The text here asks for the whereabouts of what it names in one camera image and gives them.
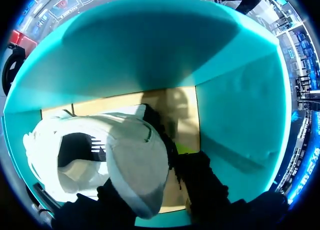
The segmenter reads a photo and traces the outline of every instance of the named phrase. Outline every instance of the wooden board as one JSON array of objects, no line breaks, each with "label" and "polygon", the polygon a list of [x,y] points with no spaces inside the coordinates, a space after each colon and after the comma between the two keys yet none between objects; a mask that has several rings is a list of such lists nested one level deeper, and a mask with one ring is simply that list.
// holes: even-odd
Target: wooden board
[{"label": "wooden board", "polygon": [[[103,113],[112,109],[139,104],[149,104],[159,112],[166,133],[176,142],[196,152],[200,150],[200,130],[196,88],[177,87],[130,93],[73,104],[77,116]],[[44,116],[65,106],[43,111]],[[188,193],[178,184],[174,170],[168,174],[160,213],[186,208]]]}]

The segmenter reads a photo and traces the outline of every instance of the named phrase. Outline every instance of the gloved hand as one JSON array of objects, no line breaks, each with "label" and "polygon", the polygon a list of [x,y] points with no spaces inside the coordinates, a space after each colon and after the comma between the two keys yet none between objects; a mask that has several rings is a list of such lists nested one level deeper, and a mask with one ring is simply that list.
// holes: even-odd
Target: gloved hand
[{"label": "gloved hand", "polygon": [[288,210],[287,198],[278,192],[264,192],[248,203],[243,199],[230,203],[228,187],[213,173],[203,151],[178,155],[173,167],[185,183],[195,223],[216,229],[268,229]]},{"label": "gloved hand", "polygon": [[52,228],[102,230],[131,228],[135,225],[137,216],[119,196],[110,179],[97,191],[98,201],[77,194],[75,202],[66,202],[55,212]]}]

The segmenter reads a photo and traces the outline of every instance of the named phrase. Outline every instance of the black handle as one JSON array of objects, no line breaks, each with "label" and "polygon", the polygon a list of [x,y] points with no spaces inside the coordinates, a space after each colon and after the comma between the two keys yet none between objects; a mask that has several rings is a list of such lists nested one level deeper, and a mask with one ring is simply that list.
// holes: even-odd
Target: black handle
[{"label": "black handle", "polygon": [[46,207],[52,212],[56,213],[61,206],[59,203],[54,200],[47,192],[43,189],[40,183],[36,183],[33,185],[33,189],[35,190],[37,196],[44,202]]}]

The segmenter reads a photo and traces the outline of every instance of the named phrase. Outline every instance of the black glove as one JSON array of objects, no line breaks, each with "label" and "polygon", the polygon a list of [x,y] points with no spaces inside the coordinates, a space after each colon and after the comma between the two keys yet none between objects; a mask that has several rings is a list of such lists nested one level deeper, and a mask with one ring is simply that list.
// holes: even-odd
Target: black glove
[{"label": "black glove", "polygon": [[228,187],[213,173],[210,158],[203,151],[179,154],[173,163],[178,182],[182,179],[185,183],[193,220],[212,222],[217,213],[230,205]]},{"label": "black glove", "polygon": [[55,230],[102,230],[133,228],[136,215],[113,187],[110,178],[97,188],[98,201],[77,194],[75,202],[66,202],[54,214]]}]

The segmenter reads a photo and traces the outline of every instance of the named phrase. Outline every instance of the blue sign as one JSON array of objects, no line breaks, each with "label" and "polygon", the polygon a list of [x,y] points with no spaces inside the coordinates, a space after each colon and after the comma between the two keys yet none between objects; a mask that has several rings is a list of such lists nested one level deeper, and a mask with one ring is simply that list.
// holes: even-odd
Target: blue sign
[{"label": "blue sign", "polygon": [[302,42],[306,39],[306,36],[300,31],[296,33],[296,37],[298,38],[299,42]]},{"label": "blue sign", "polygon": [[275,191],[281,182],[283,176],[286,173],[288,165],[290,164],[291,157],[295,151],[297,138],[300,133],[301,127],[304,123],[304,119],[306,116],[306,110],[295,110],[291,114],[291,126],[288,143],[286,145],[285,153],[282,159],[282,163],[278,170],[276,177],[274,178],[274,182],[270,187],[270,191]]},{"label": "blue sign", "polygon": [[28,4],[26,5],[25,9],[23,10],[22,14],[19,16],[19,18],[17,19],[15,26],[18,27],[20,26],[20,24],[24,21],[26,15],[28,14],[28,12],[30,11],[30,9],[33,7],[33,5],[36,4],[35,0],[31,0],[30,2],[28,2]]},{"label": "blue sign", "polygon": [[320,156],[320,112],[312,112],[310,139],[305,151],[301,166],[297,172],[296,178],[293,180],[292,188],[288,194],[289,204],[293,203],[298,198],[307,182],[312,177],[312,172],[315,169]]},{"label": "blue sign", "polygon": [[288,50],[288,53],[289,53],[291,59],[295,58],[294,52],[291,49]]},{"label": "blue sign", "polygon": [[285,4],[288,3],[286,0],[276,0],[276,2],[277,2],[280,6],[283,6],[283,5],[285,5]]},{"label": "blue sign", "polygon": [[313,59],[311,57],[308,57],[306,64],[307,65],[309,64],[308,67],[310,67],[309,77],[311,80],[311,89],[317,90],[317,89],[319,89],[319,87],[318,87],[318,83],[317,83],[317,75],[316,75],[316,70],[315,70],[315,65],[313,63]]}]

